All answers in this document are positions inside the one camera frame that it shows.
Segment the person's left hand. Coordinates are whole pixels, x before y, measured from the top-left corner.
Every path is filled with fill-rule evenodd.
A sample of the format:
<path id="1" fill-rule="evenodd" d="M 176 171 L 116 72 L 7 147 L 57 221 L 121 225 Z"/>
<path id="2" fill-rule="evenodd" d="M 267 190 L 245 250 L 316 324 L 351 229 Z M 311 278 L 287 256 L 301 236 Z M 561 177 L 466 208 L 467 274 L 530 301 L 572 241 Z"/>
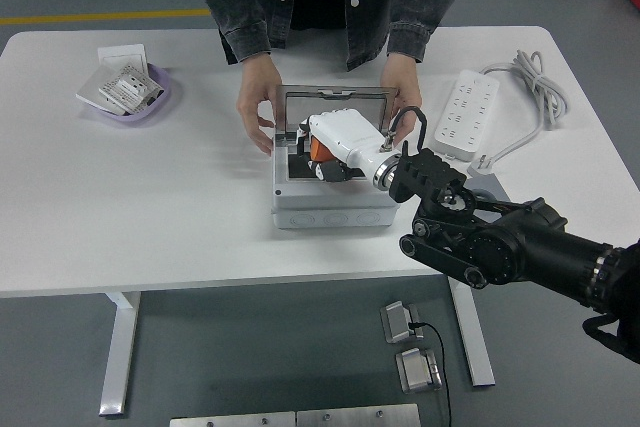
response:
<path id="1" fill-rule="evenodd" d="M 417 76 L 416 60 L 400 53 L 390 53 L 380 76 L 382 87 L 396 90 L 391 118 L 394 119 L 401 109 L 421 107 L 422 95 Z"/>

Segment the person's right hand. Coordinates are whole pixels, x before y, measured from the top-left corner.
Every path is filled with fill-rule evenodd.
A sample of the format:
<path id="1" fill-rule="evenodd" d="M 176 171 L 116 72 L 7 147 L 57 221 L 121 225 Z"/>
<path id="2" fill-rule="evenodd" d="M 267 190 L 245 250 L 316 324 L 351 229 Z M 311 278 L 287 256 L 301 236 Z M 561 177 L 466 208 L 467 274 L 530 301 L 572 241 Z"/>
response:
<path id="1" fill-rule="evenodd" d="M 236 110 L 249 139 L 262 153 L 270 156 L 273 140 L 264 132 L 264 128 L 272 128 L 274 123 L 260 116 L 258 107 L 262 102 L 269 102 L 274 106 L 282 78 L 268 53 L 253 55 L 241 64 L 242 79 Z"/>

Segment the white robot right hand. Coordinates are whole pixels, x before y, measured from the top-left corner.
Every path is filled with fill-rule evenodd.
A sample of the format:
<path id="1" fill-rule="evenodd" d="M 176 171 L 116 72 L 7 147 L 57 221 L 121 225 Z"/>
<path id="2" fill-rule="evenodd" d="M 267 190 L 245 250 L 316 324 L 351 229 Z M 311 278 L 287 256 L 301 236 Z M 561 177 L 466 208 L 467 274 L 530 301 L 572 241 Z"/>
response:
<path id="1" fill-rule="evenodd" d="M 308 167 L 326 182 L 344 182 L 362 172 L 381 191 L 390 188 L 400 152 L 393 132 L 384 135 L 355 109 L 310 116 L 297 131 L 298 149 L 309 139 Z"/>

